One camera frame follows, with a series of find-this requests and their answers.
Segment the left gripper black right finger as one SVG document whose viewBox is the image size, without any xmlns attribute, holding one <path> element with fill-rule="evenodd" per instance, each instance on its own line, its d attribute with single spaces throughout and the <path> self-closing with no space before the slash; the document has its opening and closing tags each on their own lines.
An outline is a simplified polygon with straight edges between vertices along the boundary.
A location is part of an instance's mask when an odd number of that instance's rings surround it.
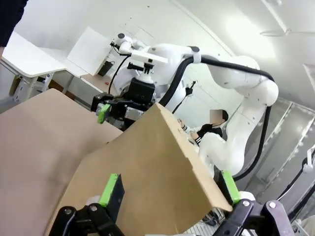
<svg viewBox="0 0 315 236">
<path fill-rule="evenodd" d="M 240 236 L 243 230 L 254 230 L 258 236 L 294 235 L 281 202 L 272 200 L 262 205 L 255 200 L 242 199 L 229 171 L 220 172 L 218 186 L 233 210 L 216 230 L 216 235 Z"/>
</svg>

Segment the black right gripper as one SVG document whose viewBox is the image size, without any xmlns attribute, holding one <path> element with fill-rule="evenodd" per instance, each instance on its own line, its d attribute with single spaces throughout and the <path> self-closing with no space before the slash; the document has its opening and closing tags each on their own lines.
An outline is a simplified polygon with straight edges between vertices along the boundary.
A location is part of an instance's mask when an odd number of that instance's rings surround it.
<svg viewBox="0 0 315 236">
<path fill-rule="evenodd" d="M 123 99 L 120 96 L 97 94 L 93 97 L 91 111 L 95 112 L 100 124 L 105 121 L 111 124 L 120 121 L 123 122 L 121 129 L 128 129 L 152 106 L 154 92 L 154 84 L 132 78 L 123 94 L 124 99 L 132 101 L 131 107 L 121 106 Z"/>
</svg>

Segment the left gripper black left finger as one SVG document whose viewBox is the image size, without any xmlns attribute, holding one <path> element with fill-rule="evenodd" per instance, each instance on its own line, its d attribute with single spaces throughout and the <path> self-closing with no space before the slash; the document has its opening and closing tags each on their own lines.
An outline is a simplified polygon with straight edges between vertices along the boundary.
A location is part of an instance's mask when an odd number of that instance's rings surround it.
<svg viewBox="0 0 315 236">
<path fill-rule="evenodd" d="M 122 236 L 116 221 L 125 194 L 120 174 L 111 174 L 100 198 L 80 210 L 59 209 L 53 223 L 54 236 Z"/>
</svg>

